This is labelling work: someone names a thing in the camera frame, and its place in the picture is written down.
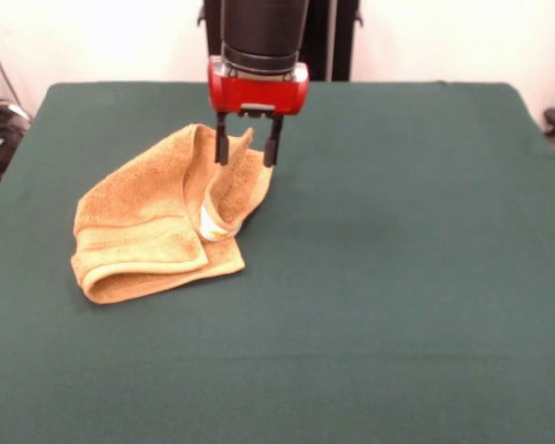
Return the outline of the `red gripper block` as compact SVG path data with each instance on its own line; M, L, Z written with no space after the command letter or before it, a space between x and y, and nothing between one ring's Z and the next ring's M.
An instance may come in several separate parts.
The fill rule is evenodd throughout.
M299 114L307 97L310 78L306 64L298 62L292 71L283 75L263 76L234 69L220 55L212 55L208 60L207 79L210 103L217 112L215 162L221 166L228 164L227 113L253 111L276 115L272 117L264 149L264 166L275 166L283 116Z

